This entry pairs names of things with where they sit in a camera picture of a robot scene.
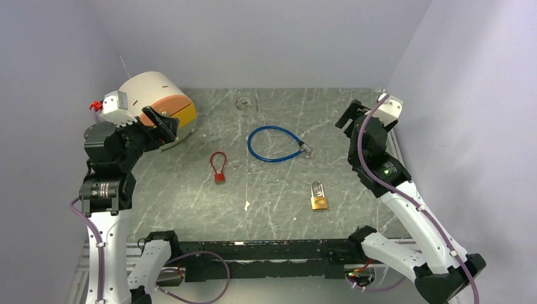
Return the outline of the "red cable padlock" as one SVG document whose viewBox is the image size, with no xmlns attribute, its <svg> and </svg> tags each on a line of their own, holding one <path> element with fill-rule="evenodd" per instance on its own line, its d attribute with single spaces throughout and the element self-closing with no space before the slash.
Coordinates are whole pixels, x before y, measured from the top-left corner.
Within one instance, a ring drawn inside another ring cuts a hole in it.
<svg viewBox="0 0 537 304">
<path fill-rule="evenodd" d="M 214 164 L 214 160 L 217 155 L 222 156 L 222 166 L 220 168 L 217 168 Z M 224 184 L 225 183 L 225 168 L 227 165 L 227 155 L 223 151 L 214 152 L 210 157 L 210 165 L 214 172 L 215 183 L 218 185 Z"/>
</svg>

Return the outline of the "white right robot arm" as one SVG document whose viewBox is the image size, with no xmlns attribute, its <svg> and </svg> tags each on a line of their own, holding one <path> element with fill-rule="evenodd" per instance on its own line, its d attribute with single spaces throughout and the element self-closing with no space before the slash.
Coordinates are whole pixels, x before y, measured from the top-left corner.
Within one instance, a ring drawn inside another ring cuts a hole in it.
<svg viewBox="0 0 537 304">
<path fill-rule="evenodd" d="M 354 99 L 335 126 L 350 140 L 347 162 L 360 182 L 386 205 L 406 228 L 418 251 L 389 240 L 369 226 L 349 236 L 349 257 L 357 263 L 380 261 L 412 281 L 428 303 L 448 303 L 486 267 L 479 253 L 469 253 L 440 224 L 419 194 L 402 162 L 386 148 L 402 101 L 388 96 L 373 110 Z"/>
</svg>

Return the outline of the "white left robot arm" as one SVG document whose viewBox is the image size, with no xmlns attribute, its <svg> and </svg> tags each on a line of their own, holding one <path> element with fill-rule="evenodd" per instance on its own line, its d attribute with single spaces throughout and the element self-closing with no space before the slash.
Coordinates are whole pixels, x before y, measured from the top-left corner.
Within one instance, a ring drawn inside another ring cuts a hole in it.
<svg viewBox="0 0 537 304">
<path fill-rule="evenodd" d="M 87 226 L 89 285 L 86 303 L 151 303 L 151 292 L 161 268 L 180 260 L 174 231 L 157 231 L 144 239 L 142 255 L 127 272 L 127 230 L 132 215 L 136 179 L 132 169 L 143 153 L 176 139 L 179 119 L 146 106 L 152 121 L 135 117 L 124 126 L 99 122 L 84 132 L 88 172 L 79 190 L 81 208 L 70 206 Z"/>
</svg>

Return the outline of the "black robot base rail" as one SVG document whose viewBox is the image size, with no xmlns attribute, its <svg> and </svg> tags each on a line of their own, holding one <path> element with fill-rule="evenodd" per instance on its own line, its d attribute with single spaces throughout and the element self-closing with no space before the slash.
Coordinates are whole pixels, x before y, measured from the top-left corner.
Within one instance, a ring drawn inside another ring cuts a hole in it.
<svg viewBox="0 0 537 304">
<path fill-rule="evenodd" d="M 186 282 L 210 279 L 323 277 L 342 279 L 370 258 L 348 239 L 270 241 L 182 241 L 167 267 L 178 267 Z"/>
</svg>

